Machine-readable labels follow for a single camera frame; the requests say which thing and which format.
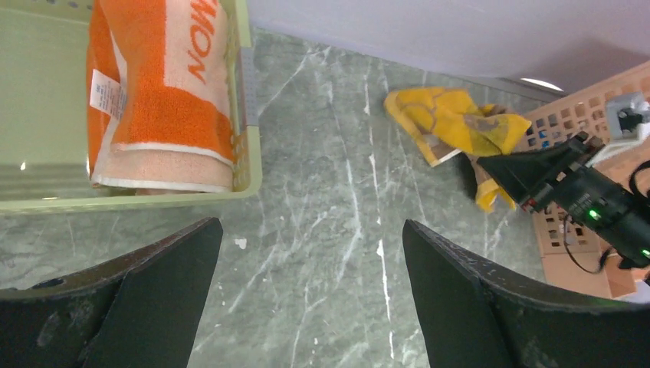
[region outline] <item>gray marble table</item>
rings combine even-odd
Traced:
[[[531,220],[503,203],[485,215],[470,197],[468,161],[428,167],[382,108],[389,90],[422,85],[467,88],[480,104],[519,112],[539,101],[266,31],[255,43],[257,196],[0,216],[0,288],[30,287],[216,216],[225,237],[189,367],[424,367],[401,245],[406,219],[543,278]]]

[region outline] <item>white wall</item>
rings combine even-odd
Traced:
[[[650,55],[649,0],[248,0],[254,25],[428,71],[579,90]]]

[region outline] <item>green object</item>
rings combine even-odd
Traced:
[[[260,133],[246,0],[228,13],[228,85],[235,132],[234,191],[133,195],[93,189],[87,174],[86,48],[93,0],[0,2],[0,213],[215,204],[261,186]]]
[[[589,217],[591,217],[594,220],[600,220],[600,215],[598,214],[598,212],[596,212],[593,209],[589,211]]]

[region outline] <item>white label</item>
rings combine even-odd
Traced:
[[[126,107],[126,91],[120,83],[104,73],[93,70],[93,82],[90,86],[90,106],[122,119]]]

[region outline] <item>orange towel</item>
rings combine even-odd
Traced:
[[[93,184],[231,190],[227,37],[217,0],[95,1],[87,52]]]

